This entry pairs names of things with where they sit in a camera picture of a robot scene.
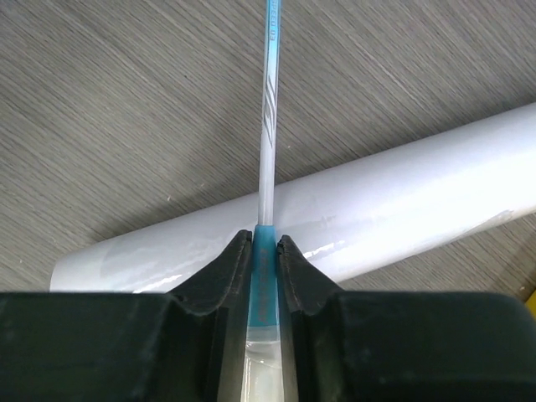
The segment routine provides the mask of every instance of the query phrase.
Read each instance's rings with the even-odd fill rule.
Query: white tube
[[[59,260],[51,291],[168,291],[253,229],[257,194]],[[536,104],[276,187],[275,226],[335,281],[536,211]]]

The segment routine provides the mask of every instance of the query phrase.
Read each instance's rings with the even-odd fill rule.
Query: plastic-wrapped roll
[[[257,195],[61,258],[51,291],[168,291],[208,264]],[[536,104],[276,187],[275,226],[335,281],[536,211]]]

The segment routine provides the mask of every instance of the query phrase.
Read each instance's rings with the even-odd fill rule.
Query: yellow object
[[[527,302],[525,303],[525,306],[527,306],[530,312],[533,313],[534,318],[536,318],[536,292],[528,298]]]

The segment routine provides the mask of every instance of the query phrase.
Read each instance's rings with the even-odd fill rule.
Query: gray wood grain surface
[[[0,4],[0,290],[256,190],[263,0]],[[277,182],[536,101],[535,20],[529,0],[285,1]],[[344,285],[526,297],[535,233],[529,216]]]

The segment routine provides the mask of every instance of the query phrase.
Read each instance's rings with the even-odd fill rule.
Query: blue rubber grip
[[[256,225],[251,273],[251,327],[277,325],[276,228]]]

